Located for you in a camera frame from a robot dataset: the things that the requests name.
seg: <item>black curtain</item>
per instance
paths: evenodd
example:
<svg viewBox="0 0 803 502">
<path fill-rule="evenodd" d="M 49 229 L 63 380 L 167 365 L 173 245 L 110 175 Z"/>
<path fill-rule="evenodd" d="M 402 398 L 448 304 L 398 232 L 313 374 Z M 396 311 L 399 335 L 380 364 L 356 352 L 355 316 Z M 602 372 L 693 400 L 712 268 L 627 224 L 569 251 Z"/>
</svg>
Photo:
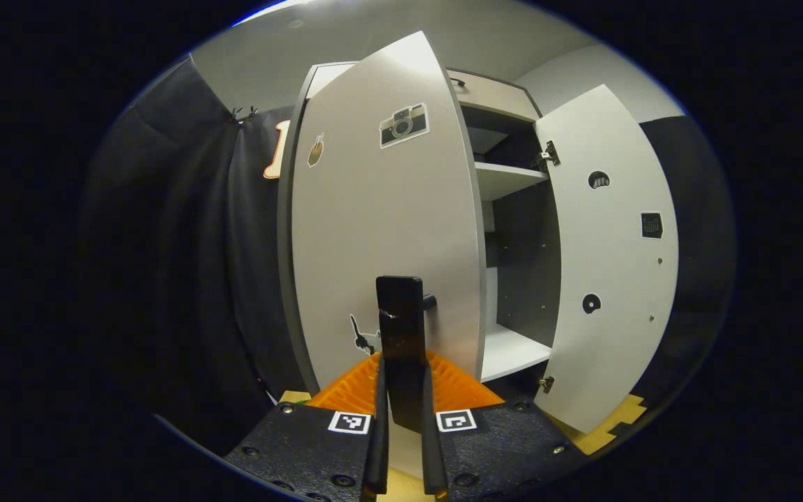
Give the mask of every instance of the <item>black curtain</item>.
<svg viewBox="0 0 803 502">
<path fill-rule="evenodd" d="M 268 391 L 306 390 L 287 335 L 277 273 L 277 180 L 264 171 L 275 159 L 293 106 L 256 114 L 243 123 L 229 172 L 227 247 L 237 322 Z"/>
<path fill-rule="evenodd" d="M 271 407 L 227 279 L 238 130 L 191 58 L 179 61 L 112 125 L 79 221 L 86 355 L 219 455 Z"/>
</svg>

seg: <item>sticker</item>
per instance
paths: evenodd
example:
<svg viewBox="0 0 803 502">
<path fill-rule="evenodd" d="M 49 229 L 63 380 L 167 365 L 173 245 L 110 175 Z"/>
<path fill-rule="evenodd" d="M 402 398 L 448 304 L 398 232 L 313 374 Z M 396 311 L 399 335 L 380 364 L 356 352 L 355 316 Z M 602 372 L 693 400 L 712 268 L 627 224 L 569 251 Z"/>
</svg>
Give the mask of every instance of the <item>sticker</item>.
<svg viewBox="0 0 803 502">
<path fill-rule="evenodd" d="M 367 434 L 370 429 L 370 415 L 363 413 L 334 413 L 328 431 L 343 432 L 344 434 Z"/>
<path fill-rule="evenodd" d="M 324 153 L 324 133 L 315 137 L 315 144 L 312 145 L 312 150 L 309 150 L 309 167 L 315 167 L 318 161 L 321 160 L 322 153 Z"/>
<path fill-rule="evenodd" d="M 355 347 L 360 350 L 363 350 L 369 356 L 373 356 L 376 349 L 374 349 L 375 344 L 380 343 L 380 330 L 376 331 L 376 334 L 371 335 L 370 333 L 361 333 L 358 330 L 358 322 L 355 321 L 355 317 L 352 314 L 349 314 L 349 319 L 351 319 L 351 328 L 355 331 Z"/>
<path fill-rule="evenodd" d="M 475 420 L 469 410 L 436 413 L 436 422 L 441 432 L 466 431 L 475 429 Z"/>
<path fill-rule="evenodd" d="M 388 149 L 429 132 L 427 105 L 411 105 L 392 114 L 380 123 L 380 149 Z"/>
</svg>

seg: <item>orange part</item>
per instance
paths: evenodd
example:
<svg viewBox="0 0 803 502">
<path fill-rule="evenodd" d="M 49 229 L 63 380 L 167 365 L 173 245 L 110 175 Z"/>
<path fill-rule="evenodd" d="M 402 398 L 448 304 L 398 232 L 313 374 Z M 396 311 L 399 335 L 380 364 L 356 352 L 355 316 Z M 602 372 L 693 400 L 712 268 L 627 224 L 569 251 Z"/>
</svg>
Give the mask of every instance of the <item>orange part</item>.
<svg viewBox="0 0 803 502">
<path fill-rule="evenodd" d="M 307 406 L 376 415 L 376 373 L 380 352 L 353 366 L 312 398 Z M 463 410 L 504 402 L 454 363 L 427 350 L 433 374 L 433 412 Z"/>
<path fill-rule="evenodd" d="M 307 406 L 376 415 L 376 372 L 380 352 L 367 357 L 312 398 Z"/>
<path fill-rule="evenodd" d="M 504 402 L 448 359 L 427 350 L 433 372 L 433 413 L 481 408 Z"/>
</svg>

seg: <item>door hinge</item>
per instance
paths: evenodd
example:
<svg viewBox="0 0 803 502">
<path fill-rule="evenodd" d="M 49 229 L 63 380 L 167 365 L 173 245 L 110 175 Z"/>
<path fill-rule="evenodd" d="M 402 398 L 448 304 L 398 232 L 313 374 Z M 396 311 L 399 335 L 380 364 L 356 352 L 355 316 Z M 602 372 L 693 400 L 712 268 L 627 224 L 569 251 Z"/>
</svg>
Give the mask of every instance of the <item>door hinge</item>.
<svg viewBox="0 0 803 502">
<path fill-rule="evenodd" d="M 547 142 L 547 149 L 545 149 L 544 152 L 538 153 L 528 167 L 529 169 L 533 169 L 533 171 L 547 172 L 547 161 L 553 162 L 553 165 L 560 165 L 560 156 L 557 155 L 557 149 L 553 145 L 553 140 Z"/>
<path fill-rule="evenodd" d="M 549 394 L 549 392 L 551 392 L 551 387 L 553 387 L 554 381 L 556 381 L 556 379 L 549 376 L 544 379 L 539 379 L 538 385 L 544 389 L 544 394 Z"/>
</svg>

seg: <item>black bolt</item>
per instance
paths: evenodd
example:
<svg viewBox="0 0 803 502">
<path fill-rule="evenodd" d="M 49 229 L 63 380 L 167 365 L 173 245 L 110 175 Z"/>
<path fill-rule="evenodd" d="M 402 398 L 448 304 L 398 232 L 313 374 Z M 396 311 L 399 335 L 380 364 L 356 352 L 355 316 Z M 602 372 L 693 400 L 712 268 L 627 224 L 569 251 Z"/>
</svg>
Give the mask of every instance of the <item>black bolt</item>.
<svg viewBox="0 0 803 502">
<path fill-rule="evenodd" d="M 355 486 L 355 480 L 351 479 L 345 474 L 337 474 L 336 476 L 331 477 L 330 480 L 334 482 L 335 485 L 341 486 L 343 488 L 349 488 L 350 486 Z"/>
<path fill-rule="evenodd" d="M 454 483 L 458 486 L 473 486 L 478 482 L 479 476 L 473 476 L 473 474 L 470 473 L 458 474 L 457 477 L 454 478 Z"/>
<path fill-rule="evenodd" d="M 287 490 L 290 490 L 290 492 L 293 492 L 293 487 L 292 486 L 288 485 L 285 482 L 280 482 L 280 480 L 274 480 L 274 482 L 271 482 L 271 484 L 280 486 L 283 489 L 287 489 Z"/>
<path fill-rule="evenodd" d="M 482 495 L 482 498 L 479 499 L 479 502 L 494 502 L 495 500 L 500 500 L 500 498 L 504 496 L 504 492 L 491 492 Z"/>
</svg>

